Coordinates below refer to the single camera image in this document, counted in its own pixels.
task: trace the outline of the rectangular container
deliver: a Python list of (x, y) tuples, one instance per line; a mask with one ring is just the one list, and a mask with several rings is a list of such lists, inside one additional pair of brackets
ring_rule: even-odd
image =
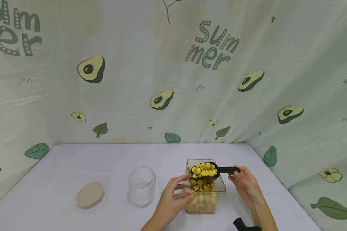
[(189, 180), (190, 189), (187, 189), (187, 192), (191, 192), (193, 195), (195, 195), (194, 200), (186, 207), (187, 214), (215, 214), (217, 205), (220, 202), (222, 195), (226, 191), (226, 187), (221, 176), (213, 182), (199, 182), (200, 178), (192, 179), (191, 168), (197, 163), (208, 162), (216, 163), (214, 160), (186, 161), (186, 174), (190, 175), (191, 178), (191, 180)]

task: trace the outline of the flower print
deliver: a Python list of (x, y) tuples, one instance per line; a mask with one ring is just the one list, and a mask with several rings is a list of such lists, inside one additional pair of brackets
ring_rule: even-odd
[(217, 124), (218, 120), (217, 119), (211, 119), (209, 121), (209, 128), (213, 128)]
[(343, 177), (339, 170), (335, 168), (328, 168), (326, 171), (319, 172), (319, 175), (324, 178), (327, 182), (335, 183), (340, 181)]
[(86, 121), (86, 117), (83, 113), (80, 112), (74, 112), (71, 114), (72, 118), (75, 119), (75, 121), (77, 122), (85, 122)]

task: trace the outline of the round lid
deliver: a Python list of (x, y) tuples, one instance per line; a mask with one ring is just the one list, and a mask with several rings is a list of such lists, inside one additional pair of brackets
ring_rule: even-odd
[(76, 201), (81, 209), (90, 209), (99, 204), (103, 197), (103, 185), (99, 182), (91, 182), (78, 192)]

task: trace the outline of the black object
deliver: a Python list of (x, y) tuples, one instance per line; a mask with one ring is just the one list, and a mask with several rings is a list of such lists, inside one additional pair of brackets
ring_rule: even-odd
[(246, 226), (240, 217), (236, 219), (233, 222), (233, 224), (238, 229), (238, 231), (262, 231), (262, 229), (258, 226), (252, 226), (252, 227)]
[(198, 180), (216, 180), (217, 178), (220, 177), (220, 173), (230, 173), (233, 174), (234, 172), (241, 172), (239, 168), (236, 167), (219, 167), (216, 165), (215, 162), (210, 162), (210, 164), (215, 166), (215, 169), (217, 169), (217, 174), (215, 176), (205, 176), (205, 177), (200, 177)]

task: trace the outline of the fabric backdrop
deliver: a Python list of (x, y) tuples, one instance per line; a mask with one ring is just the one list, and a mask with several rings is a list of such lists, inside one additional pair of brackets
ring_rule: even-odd
[(0, 0), (0, 199), (56, 143), (165, 142), (248, 143), (347, 230), (347, 0)]

